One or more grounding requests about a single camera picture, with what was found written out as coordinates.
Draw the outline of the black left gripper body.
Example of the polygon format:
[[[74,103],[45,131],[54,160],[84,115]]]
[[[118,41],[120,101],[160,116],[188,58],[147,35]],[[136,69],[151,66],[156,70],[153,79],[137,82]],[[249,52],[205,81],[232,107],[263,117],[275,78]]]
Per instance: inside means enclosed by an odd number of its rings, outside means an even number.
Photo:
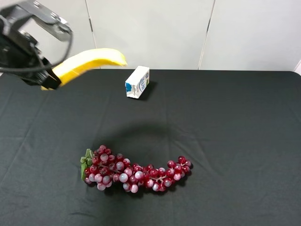
[[[28,85],[41,85],[46,79],[46,70],[25,72],[24,68],[46,66],[49,61],[39,56],[37,40],[30,34],[20,32],[31,16],[18,5],[0,10],[0,71],[9,69]]]

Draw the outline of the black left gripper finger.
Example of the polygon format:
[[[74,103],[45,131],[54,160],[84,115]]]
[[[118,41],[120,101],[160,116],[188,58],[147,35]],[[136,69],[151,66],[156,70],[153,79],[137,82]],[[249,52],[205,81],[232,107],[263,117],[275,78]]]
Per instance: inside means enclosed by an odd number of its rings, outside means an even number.
[[[43,81],[42,86],[46,89],[57,89],[61,85],[61,80],[53,72],[52,69],[46,70],[46,79]]]

